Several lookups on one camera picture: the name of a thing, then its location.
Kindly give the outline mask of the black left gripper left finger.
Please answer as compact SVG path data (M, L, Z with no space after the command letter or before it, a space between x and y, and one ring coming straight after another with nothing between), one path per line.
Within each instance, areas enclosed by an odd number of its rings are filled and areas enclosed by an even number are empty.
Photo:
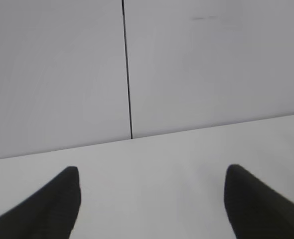
M0 239L68 239L80 205L79 170L69 166L0 216Z

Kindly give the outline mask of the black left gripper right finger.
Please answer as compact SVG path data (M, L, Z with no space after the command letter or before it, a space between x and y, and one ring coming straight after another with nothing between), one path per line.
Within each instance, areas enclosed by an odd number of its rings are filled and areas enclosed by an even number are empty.
M294 239L294 203L241 165L227 168L224 206L238 239Z

